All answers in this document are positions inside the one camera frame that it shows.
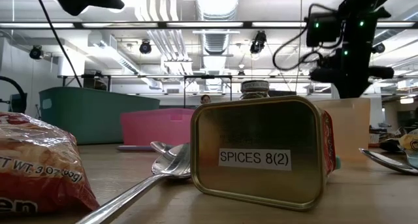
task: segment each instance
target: metal tin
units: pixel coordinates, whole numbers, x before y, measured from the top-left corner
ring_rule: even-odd
[[[265,80],[248,80],[242,82],[242,96],[240,100],[268,97],[269,85]]]
[[[330,116],[302,97],[204,104],[191,128],[193,182],[209,195],[308,210],[336,166]]]

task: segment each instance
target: pink bin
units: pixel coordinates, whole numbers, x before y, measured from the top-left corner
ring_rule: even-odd
[[[123,113],[121,124],[126,146],[149,146],[153,141],[177,146],[190,142],[194,110],[162,109]]]

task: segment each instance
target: desk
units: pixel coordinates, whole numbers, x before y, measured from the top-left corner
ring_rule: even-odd
[[[115,145],[81,146],[88,179],[100,204],[151,175],[154,152],[121,153]],[[418,223],[418,177],[401,175],[372,161],[342,163],[330,175],[319,206],[295,212],[204,195],[191,180],[163,182],[113,223],[273,224]],[[83,214],[10,218],[0,223],[67,224]]]

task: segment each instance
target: teal container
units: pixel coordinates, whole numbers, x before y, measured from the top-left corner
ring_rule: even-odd
[[[42,121],[70,132],[79,145],[123,142],[121,113],[159,108],[158,99],[84,88],[50,88],[39,97]]]

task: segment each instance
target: counter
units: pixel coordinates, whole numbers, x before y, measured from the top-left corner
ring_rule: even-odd
[[[81,146],[83,164],[100,204],[151,175],[154,152],[117,152],[115,145]],[[204,195],[191,180],[167,181],[140,198],[113,223],[418,223],[418,177],[405,176],[372,161],[343,161],[330,175],[319,206],[295,212]],[[2,219],[0,223],[75,223],[83,214],[66,213]]]

